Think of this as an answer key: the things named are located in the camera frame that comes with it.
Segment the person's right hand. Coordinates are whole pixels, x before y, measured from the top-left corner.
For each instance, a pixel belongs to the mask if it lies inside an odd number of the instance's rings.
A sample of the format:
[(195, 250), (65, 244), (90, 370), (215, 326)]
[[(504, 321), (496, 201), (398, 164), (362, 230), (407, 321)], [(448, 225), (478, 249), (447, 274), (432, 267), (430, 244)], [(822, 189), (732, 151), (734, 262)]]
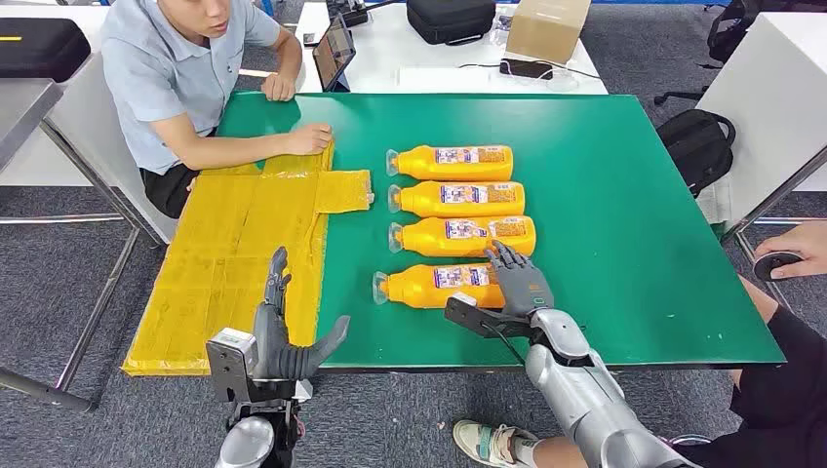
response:
[(312, 155), (323, 152), (333, 141), (332, 127), (324, 123), (308, 124), (284, 135), (283, 153)]

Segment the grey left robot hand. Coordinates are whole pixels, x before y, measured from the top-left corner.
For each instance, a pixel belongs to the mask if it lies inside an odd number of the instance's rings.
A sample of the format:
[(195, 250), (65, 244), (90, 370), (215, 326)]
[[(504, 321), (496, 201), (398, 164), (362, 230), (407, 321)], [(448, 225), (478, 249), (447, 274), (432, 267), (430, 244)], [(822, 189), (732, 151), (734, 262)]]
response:
[(281, 246), (270, 259), (263, 301), (254, 316), (257, 364), (252, 376), (255, 379), (307, 379), (327, 361), (348, 334), (351, 318), (341, 316), (333, 328), (313, 344), (298, 346), (290, 343), (285, 298), (292, 275), (284, 272), (287, 266), (288, 253)]

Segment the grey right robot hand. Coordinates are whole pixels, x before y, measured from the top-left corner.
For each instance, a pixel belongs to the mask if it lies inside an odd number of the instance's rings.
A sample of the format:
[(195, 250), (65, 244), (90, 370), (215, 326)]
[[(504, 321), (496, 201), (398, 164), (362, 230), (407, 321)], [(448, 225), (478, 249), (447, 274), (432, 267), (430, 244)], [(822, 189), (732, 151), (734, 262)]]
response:
[(485, 253), (504, 297), (505, 314), (528, 317), (535, 310), (554, 307), (545, 276), (528, 256), (497, 240)]

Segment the person's hand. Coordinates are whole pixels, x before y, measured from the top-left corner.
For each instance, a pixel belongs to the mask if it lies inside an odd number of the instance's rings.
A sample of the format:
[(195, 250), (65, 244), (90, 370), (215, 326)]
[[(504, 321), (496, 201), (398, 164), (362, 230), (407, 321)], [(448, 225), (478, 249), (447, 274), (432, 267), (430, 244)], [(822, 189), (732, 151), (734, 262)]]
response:
[(826, 273), (826, 222), (802, 223), (764, 240), (756, 249), (754, 273), (763, 281)]

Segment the person's left hand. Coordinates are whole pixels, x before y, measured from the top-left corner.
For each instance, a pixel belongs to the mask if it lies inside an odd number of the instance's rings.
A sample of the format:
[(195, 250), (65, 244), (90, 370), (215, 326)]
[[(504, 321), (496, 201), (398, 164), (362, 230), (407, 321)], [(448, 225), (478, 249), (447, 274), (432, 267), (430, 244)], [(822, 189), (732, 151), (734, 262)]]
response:
[(265, 98), (270, 101), (290, 101), (295, 96), (296, 77), (290, 73), (270, 73), (260, 86)]

